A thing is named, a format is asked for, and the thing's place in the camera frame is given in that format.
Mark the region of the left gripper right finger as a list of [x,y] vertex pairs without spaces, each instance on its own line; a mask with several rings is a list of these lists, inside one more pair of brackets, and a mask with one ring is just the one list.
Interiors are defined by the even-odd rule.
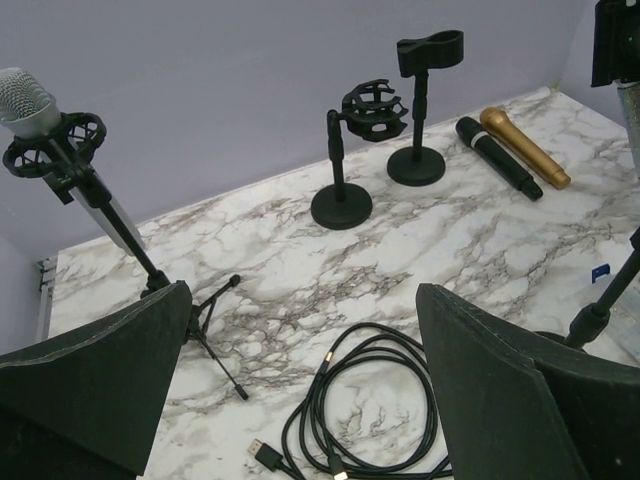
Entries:
[[638,478],[638,368],[573,350],[440,285],[419,285],[416,308],[455,478]]

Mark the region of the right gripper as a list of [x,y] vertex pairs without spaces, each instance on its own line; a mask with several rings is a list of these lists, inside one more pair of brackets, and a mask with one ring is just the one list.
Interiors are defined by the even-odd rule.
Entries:
[[595,5],[591,86],[639,81],[639,2],[601,0]]

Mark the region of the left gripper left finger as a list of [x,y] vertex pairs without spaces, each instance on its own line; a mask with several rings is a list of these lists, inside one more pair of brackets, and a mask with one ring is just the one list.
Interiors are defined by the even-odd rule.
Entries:
[[1,358],[4,479],[136,479],[145,472],[187,330],[173,283]]

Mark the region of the black round base stand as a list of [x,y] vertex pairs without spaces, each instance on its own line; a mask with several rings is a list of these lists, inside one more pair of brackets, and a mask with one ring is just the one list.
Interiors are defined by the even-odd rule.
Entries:
[[579,351],[593,342],[609,324],[613,305],[639,274],[639,229],[631,236],[630,243],[633,252],[620,271],[596,302],[586,305],[578,312],[565,337],[546,331],[538,331],[537,334]]

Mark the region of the gold microphone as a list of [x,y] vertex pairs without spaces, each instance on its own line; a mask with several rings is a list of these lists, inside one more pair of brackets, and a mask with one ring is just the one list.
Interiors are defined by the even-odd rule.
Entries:
[[484,109],[480,123],[554,188],[562,190],[570,184],[571,177],[566,171],[513,124],[504,110],[497,107]]

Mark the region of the black microphone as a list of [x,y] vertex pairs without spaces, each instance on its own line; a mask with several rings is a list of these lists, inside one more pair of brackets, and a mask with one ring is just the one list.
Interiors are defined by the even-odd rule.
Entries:
[[461,117],[456,122],[455,130],[464,145],[478,154],[511,187],[531,201],[543,197],[543,191],[532,175],[478,121],[468,116]]

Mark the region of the black clip microphone stand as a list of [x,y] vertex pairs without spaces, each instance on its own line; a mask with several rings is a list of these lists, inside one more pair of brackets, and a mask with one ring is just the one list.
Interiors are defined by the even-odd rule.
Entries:
[[396,53],[400,76],[414,79],[413,137],[411,146],[391,155],[387,173],[396,183],[405,186],[428,186],[439,181],[446,171],[443,156],[423,145],[429,73],[452,68],[463,61],[464,33],[444,30],[423,38],[402,39],[396,44]]

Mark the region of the black tripod shock mount stand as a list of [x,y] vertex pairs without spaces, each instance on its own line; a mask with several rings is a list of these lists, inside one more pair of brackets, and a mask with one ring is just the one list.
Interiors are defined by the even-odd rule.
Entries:
[[71,203],[71,191],[78,189],[91,210],[105,215],[107,224],[143,267],[147,282],[142,295],[148,296],[168,286],[170,281],[135,239],[134,228],[125,224],[125,215],[116,211],[113,195],[91,166],[106,133],[106,126],[95,114],[64,114],[49,133],[33,139],[16,136],[4,152],[2,162],[18,178],[43,179],[63,204]]

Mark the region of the glitter microphone silver grille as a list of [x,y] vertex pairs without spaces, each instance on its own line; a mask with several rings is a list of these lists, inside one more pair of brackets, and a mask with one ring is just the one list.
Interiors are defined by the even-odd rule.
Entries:
[[639,122],[639,95],[640,87],[638,82],[617,83],[617,93],[620,100],[626,131],[630,143],[632,159],[636,175],[640,169],[640,122]]

